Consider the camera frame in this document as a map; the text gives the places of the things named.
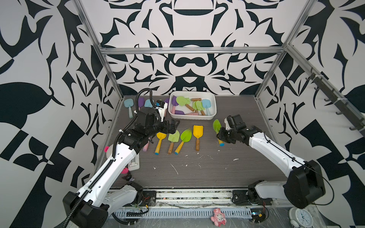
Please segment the yellow toy shovel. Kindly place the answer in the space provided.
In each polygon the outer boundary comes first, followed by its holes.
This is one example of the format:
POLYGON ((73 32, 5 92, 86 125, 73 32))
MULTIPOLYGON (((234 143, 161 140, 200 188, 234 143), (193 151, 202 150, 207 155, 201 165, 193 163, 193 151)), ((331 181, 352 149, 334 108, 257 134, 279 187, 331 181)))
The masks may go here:
POLYGON ((160 153, 160 150, 161 150, 161 145, 162 145, 162 140, 166 138, 167 134, 165 133, 157 133, 157 138, 158 138, 158 144, 157 144, 157 147, 156 147, 156 150, 155 150, 155 155, 158 155, 160 153))

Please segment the green shovel yellow blue-tipped handle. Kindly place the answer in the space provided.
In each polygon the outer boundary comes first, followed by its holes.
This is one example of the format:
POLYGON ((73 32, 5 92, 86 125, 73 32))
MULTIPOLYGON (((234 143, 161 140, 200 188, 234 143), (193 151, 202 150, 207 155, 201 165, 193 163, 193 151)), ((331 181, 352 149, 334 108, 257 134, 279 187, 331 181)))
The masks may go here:
MULTIPOLYGON (((214 120, 214 122, 213 122, 213 129, 216 132, 216 136, 217 136, 218 133, 219 133, 219 131, 220 131, 220 129, 221 129, 221 123, 219 122, 218 119, 215 119, 214 120)), ((219 138, 218 138, 218 144, 219 144, 219 146, 224 146, 225 145, 224 142, 222 140, 220 140, 219 138)))

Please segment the blue toy shovel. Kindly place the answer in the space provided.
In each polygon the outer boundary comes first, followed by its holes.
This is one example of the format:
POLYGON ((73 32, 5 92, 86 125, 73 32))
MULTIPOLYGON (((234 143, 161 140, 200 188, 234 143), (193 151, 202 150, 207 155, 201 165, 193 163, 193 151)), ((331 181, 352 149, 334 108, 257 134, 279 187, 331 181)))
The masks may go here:
POLYGON ((150 99, 145 100, 144 107, 151 107, 153 108, 153 102, 150 99))

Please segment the purple pointed shovel pink handle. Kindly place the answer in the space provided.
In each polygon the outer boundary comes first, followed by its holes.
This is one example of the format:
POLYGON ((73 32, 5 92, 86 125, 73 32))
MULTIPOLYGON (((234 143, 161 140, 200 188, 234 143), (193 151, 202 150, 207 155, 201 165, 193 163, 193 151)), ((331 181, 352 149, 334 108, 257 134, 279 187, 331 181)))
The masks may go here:
POLYGON ((148 150, 149 142, 143 147, 143 151, 146 152, 148 150))

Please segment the purple square shovel pink handle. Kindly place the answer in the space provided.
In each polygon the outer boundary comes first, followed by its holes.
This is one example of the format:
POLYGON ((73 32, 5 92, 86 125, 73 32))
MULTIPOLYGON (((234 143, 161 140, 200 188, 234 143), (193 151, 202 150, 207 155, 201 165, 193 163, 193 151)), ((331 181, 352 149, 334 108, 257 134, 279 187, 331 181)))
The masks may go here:
POLYGON ((140 97, 138 99, 138 107, 139 108, 142 108, 144 106, 144 103, 145 103, 145 98, 144 97, 140 97))

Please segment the teal square shovel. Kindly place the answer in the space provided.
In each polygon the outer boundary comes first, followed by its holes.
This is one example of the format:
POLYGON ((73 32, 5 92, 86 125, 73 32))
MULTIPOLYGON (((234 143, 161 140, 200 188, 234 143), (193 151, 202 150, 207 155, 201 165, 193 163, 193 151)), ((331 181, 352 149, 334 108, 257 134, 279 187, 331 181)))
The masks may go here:
POLYGON ((126 99, 124 101, 124 106, 128 109, 128 115, 129 115, 129 118, 130 119, 134 118, 133 111, 132 111, 133 105, 134 105, 134 101, 131 98, 130 99, 126 99))

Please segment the yellow shovel wooden handle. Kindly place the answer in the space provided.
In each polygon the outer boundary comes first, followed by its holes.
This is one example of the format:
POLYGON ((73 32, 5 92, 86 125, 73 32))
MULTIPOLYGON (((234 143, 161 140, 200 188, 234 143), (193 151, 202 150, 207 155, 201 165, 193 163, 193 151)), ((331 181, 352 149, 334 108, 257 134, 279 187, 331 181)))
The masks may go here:
POLYGON ((193 127, 193 135, 196 138, 195 150, 200 150, 200 138, 203 136, 203 126, 202 125, 194 125, 193 127))

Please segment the green pointed shovel yellow handle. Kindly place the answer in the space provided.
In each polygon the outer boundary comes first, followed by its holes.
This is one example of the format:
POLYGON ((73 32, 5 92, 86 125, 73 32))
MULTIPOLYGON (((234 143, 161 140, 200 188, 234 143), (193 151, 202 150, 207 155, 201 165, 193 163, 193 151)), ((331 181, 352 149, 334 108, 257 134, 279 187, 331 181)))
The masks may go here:
POLYGON ((175 154, 179 154, 180 153, 180 151, 181 151, 184 143, 189 142, 191 140, 191 138, 192 138, 192 135, 193 135, 193 133, 192 133, 192 129, 191 128, 188 128, 188 129, 186 129, 186 130, 183 131, 183 133, 180 136, 181 143, 176 148, 175 154))

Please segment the green shovel brown wooden handle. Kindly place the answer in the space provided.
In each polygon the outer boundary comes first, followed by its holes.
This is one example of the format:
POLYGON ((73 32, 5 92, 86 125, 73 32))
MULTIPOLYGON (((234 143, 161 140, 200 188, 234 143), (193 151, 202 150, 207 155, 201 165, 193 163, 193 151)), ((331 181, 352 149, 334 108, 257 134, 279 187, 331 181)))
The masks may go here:
POLYGON ((193 102, 193 109, 195 110, 195 112, 201 112, 201 115, 205 116, 205 108, 203 107, 202 101, 194 101, 193 102))

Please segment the white plastic storage box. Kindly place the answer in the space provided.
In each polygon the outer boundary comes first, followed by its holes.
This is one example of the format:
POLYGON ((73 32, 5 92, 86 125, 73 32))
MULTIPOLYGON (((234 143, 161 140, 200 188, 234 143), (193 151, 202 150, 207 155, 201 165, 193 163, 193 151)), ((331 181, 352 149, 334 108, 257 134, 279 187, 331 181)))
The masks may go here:
MULTIPOLYGON (((185 106, 177 106, 176 110, 181 110, 184 111, 186 114, 187 113, 191 113, 192 111, 189 110, 187 107, 185 106)), ((175 119, 187 119, 187 120, 212 120, 215 115, 217 114, 217 103, 216 103, 216 99, 215 99, 215 95, 209 92, 197 92, 197 91, 174 91, 170 94, 170 101, 169 101, 169 109, 168 109, 168 113, 170 114, 170 116, 172 118, 175 119), (193 102, 194 101, 202 101, 203 99, 209 99, 211 102, 211 107, 209 108, 211 115, 208 116, 205 112, 205 116, 201 115, 201 112, 198 112, 199 115, 198 116, 189 116, 189 115, 175 115, 172 114, 172 98, 173 96, 179 97, 179 96, 183 96, 185 98, 189 98, 190 99, 190 106, 193 107, 193 102)))

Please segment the light blue pointed shovel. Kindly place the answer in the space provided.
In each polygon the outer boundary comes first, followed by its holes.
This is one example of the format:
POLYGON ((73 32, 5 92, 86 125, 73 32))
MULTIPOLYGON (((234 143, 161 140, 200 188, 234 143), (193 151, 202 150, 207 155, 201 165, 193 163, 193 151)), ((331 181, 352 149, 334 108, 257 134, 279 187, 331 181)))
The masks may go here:
POLYGON ((209 108, 211 107, 211 102, 210 102, 210 100, 209 100, 209 99, 203 99, 203 100, 202 100, 202 106, 203 106, 203 108, 205 109, 206 114, 207 114, 208 116, 210 116, 210 115, 211 115, 211 112, 210 112, 210 110, 209 110, 209 108))

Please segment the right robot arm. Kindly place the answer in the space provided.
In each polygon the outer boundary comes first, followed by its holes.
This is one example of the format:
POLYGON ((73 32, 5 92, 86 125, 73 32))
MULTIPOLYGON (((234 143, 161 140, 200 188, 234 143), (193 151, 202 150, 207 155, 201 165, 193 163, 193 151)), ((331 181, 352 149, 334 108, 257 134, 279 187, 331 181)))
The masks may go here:
POLYGON ((303 209, 326 194, 321 166, 314 160, 305 161, 271 140, 265 132, 252 125, 247 126, 240 115, 224 120, 217 138, 225 143, 241 142, 258 151, 276 165, 287 177, 286 181, 259 180, 249 185, 246 202, 256 203, 263 199, 287 200, 303 209))

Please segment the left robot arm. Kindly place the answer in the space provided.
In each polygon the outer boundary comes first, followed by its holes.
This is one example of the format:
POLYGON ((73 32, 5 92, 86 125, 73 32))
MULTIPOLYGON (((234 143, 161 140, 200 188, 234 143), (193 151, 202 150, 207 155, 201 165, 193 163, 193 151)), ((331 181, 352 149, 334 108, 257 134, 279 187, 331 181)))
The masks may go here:
POLYGON ((130 181, 122 189, 107 195, 122 170, 157 133, 174 134, 179 120, 165 120, 164 110, 142 108, 121 130, 111 145, 112 154, 94 176, 76 193, 63 199, 67 214, 62 227, 70 222, 79 228, 101 228, 110 215, 126 204, 139 204, 143 187, 130 181))

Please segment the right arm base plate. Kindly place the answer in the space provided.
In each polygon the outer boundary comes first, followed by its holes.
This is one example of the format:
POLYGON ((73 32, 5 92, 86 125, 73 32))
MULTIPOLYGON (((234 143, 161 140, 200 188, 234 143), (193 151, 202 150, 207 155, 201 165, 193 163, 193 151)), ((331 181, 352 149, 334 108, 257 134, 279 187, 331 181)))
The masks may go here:
POLYGON ((263 199, 252 190, 233 190, 232 191, 232 203, 238 206, 270 206, 272 205, 272 199, 263 199))

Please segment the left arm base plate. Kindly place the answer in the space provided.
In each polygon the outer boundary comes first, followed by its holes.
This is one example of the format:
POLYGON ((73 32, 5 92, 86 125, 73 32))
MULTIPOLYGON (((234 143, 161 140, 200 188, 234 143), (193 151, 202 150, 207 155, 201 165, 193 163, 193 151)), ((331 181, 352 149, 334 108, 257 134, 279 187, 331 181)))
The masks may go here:
POLYGON ((156 204, 156 199, 157 199, 157 192, 156 191, 151 191, 151 190, 143 190, 141 193, 141 197, 140 197, 140 201, 139 201, 139 206, 144 207, 145 205, 150 206, 155 206, 156 204))

